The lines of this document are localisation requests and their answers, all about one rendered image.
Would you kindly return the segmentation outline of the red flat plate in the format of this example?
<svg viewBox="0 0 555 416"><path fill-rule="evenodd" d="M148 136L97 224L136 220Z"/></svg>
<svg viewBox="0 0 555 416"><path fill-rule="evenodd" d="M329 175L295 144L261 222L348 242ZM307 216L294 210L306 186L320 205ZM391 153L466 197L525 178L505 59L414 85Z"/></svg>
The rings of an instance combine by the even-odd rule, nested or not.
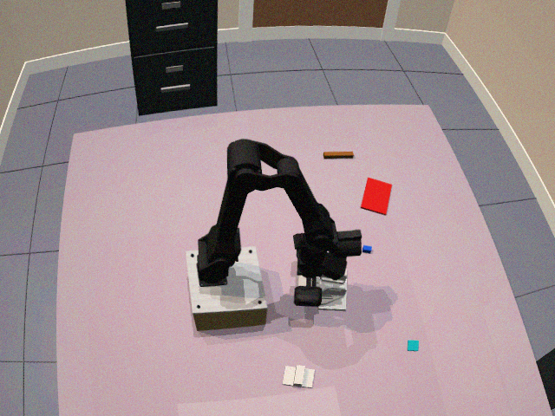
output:
<svg viewBox="0 0 555 416"><path fill-rule="evenodd" d="M387 215L392 184L368 178L362 197L362 209Z"/></svg>

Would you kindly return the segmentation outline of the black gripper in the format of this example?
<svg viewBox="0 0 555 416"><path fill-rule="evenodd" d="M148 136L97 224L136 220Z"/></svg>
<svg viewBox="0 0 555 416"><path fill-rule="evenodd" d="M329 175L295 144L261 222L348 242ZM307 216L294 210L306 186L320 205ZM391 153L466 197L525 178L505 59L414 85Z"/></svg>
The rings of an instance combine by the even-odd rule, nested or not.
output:
<svg viewBox="0 0 555 416"><path fill-rule="evenodd" d="M323 261L316 264L305 262L301 257L300 250L297 250L297 275L306 277L306 286L297 286L295 288L294 304L296 306L318 307L321 305L322 289L317 286L315 274L319 268L324 268L324 266Z"/></svg>

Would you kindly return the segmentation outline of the orange-brown flat bar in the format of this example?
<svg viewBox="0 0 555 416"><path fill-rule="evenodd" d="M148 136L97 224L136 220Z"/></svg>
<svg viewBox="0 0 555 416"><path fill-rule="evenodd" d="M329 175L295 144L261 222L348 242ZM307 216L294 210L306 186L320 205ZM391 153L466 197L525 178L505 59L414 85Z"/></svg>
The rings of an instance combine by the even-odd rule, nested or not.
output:
<svg viewBox="0 0 555 416"><path fill-rule="evenodd" d="M353 159L353 152L323 152L324 159L339 159L339 158L347 158Z"/></svg>

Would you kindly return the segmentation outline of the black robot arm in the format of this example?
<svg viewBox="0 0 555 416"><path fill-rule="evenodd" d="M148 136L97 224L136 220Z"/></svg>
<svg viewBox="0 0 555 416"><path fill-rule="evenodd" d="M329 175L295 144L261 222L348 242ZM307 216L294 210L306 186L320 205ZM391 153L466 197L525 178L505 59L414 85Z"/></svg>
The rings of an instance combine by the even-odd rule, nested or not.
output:
<svg viewBox="0 0 555 416"><path fill-rule="evenodd" d="M262 174L261 160L277 174ZM325 264L315 276L336 281L346 273L346 258L362 254L360 229L336 232L335 221L316 201L295 158L262 142L236 140L227 147L227 182L217 224L198 239L200 287L227 285L228 269L241 253L238 223L247 194L275 187L284 188L303 222L304 233L293 235L295 250L307 263Z"/></svg>

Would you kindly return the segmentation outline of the small teal square block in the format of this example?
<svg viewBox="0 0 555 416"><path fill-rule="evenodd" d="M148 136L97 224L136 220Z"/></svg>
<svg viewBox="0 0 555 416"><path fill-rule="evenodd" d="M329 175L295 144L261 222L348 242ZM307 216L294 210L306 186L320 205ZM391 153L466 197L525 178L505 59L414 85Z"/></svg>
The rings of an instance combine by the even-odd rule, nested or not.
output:
<svg viewBox="0 0 555 416"><path fill-rule="evenodd" d="M419 351L418 345L419 345L419 341L408 340L408 351Z"/></svg>

